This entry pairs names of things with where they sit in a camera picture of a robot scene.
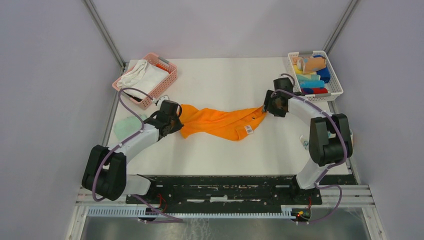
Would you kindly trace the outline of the orange polka dot towel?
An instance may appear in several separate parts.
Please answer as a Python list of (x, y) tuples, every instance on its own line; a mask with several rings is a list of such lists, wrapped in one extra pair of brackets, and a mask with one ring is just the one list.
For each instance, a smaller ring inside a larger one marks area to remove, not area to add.
[(301, 57), (296, 61), (296, 67), (302, 74), (310, 74), (312, 72), (320, 71), (327, 66), (327, 59), (325, 57)]

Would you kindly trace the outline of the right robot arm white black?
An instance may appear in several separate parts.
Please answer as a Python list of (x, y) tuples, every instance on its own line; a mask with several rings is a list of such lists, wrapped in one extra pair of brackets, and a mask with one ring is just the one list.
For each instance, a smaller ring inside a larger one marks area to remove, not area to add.
[(273, 81), (273, 90), (265, 95), (263, 111), (284, 118), (292, 114), (309, 127), (309, 160), (295, 176), (289, 189), (289, 199), (302, 204), (309, 198), (310, 189), (318, 187), (325, 174), (346, 162), (353, 154), (348, 117), (343, 113), (330, 114), (294, 92), (292, 81), (280, 77)]

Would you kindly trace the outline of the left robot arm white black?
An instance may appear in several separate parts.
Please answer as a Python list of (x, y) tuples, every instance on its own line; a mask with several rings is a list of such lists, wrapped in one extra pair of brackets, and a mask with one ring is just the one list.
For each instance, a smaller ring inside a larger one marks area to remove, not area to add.
[(164, 100), (160, 109), (144, 120), (142, 128), (117, 145), (94, 146), (89, 154), (81, 185), (90, 190), (94, 200), (117, 200), (122, 195), (138, 195), (147, 204), (154, 202), (158, 191), (152, 180), (138, 174), (128, 174), (127, 165), (140, 152), (173, 134), (184, 126), (180, 121), (182, 106)]

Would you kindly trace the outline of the bright orange towel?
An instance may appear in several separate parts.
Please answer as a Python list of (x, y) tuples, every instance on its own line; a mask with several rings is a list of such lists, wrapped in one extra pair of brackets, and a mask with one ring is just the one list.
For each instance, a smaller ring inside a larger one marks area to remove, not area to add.
[(267, 116), (260, 106), (235, 111), (197, 109), (183, 104), (179, 119), (183, 124), (179, 131), (183, 138), (197, 133), (206, 133), (229, 141), (241, 141), (254, 133), (254, 130)]

